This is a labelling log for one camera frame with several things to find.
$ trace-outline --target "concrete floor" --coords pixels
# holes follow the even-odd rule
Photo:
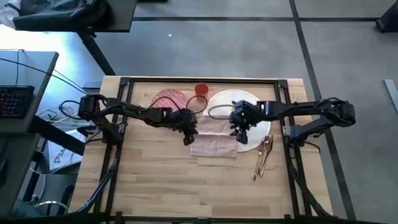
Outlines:
[[[300,17],[379,17],[394,2],[296,0],[296,5]],[[292,17],[292,11],[289,0],[169,0],[139,4],[135,16]],[[393,142],[398,117],[382,81],[392,78],[398,84],[398,34],[380,34],[374,22],[301,24],[322,97],[349,100],[356,107],[353,127],[333,128],[356,216],[397,223],[398,152]],[[76,34],[2,26],[0,32],[0,49],[57,51],[56,69],[81,85],[103,76]],[[130,33],[98,34],[96,41],[118,75],[303,78],[314,99],[294,22],[135,21]],[[80,96],[52,79],[39,109]],[[333,209],[345,217],[323,139],[320,145]],[[47,189],[45,198],[60,197],[50,184]]]

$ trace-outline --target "paper plate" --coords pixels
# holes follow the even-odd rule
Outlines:
[[[249,103],[256,104],[259,99],[253,94],[242,91],[242,90],[226,90],[217,93],[213,96],[209,102],[203,115],[208,115],[208,109],[217,105],[232,105],[232,101],[238,102],[240,100],[246,100]],[[225,115],[229,116],[233,110],[233,107],[220,107],[211,111],[211,115]],[[258,147],[264,140],[264,137],[269,134],[271,123],[268,121],[262,121],[257,124],[257,127],[251,127],[248,131],[248,144],[239,144],[238,152],[246,152],[251,149]]]
[[[187,105],[188,98],[179,90],[167,89],[167,90],[160,90],[156,93],[154,98],[152,99],[152,103],[159,99],[160,97],[169,97],[172,99],[175,104],[178,105],[180,109],[185,108]],[[161,107],[169,107],[172,108],[173,111],[177,111],[178,108],[171,100],[167,98],[162,98],[153,105],[154,108],[161,108]]]

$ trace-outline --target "wooden table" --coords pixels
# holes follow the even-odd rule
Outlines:
[[[116,97],[120,77],[105,77],[101,94]],[[307,101],[303,80],[288,79],[292,101]],[[274,88],[253,84],[210,83],[209,97],[230,89],[248,91],[260,100],[275,100]],[[193,96],[194,83],[135,83],[131,103],[149,106],[154,95],[166,88]],[[295,118],[297,124],[310,116]],[[183,135],[165,128],[153,128],[128,119],[112,213],[143,217],[228,217],[283,218],[292,214],[280,124],[271,123],[275,137],[263,177],[253,181],[257,150],[239,153],[237,158],[194,157],[182,143]],[[105,145],[87,145],[72,210],[80,207],[98,185]],[[308,188],[323,208],[332,213],[319,151],[302,147]],[[303,203],[299,194],[300,211]]]

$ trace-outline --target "computer keyboard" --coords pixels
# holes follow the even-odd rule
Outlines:
[[[0,85],[0,119],[24,118],[34,90],[33,86]]]

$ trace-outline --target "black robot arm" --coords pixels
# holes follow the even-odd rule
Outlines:
[[[322,115],[305,125],[294,125],[285,128],[290,136],[290,143],[303,146],[311,134],[323,134],[332,126],[348,127],[355,123],[354,106],[347,101],[329,98],[322,101],[285,104],[277,101],[258,101],[252,105],[247,101],[234,103],[234,111],[229,116],[229,122],[234,129],[232,135],[236,140],[247,144],[247,131],[261,121],[276,121],[287,116]]]
[[[105,109],[100,110],[100,102]],[[195,139],[197,118],[190,109],[172,111],[171,108],[143,108],[119,101],[115,98],[106,98],[103,95],[87,95],[81,98],[78,116],[92,121],[103,132],[103,141],[116,144],[122,140],[120,125],[111,123],[106,115],[118,114],[130,118],[140,119],[155,128],[170,128],[173,131],[183,132],[184,145],[191,144]]]

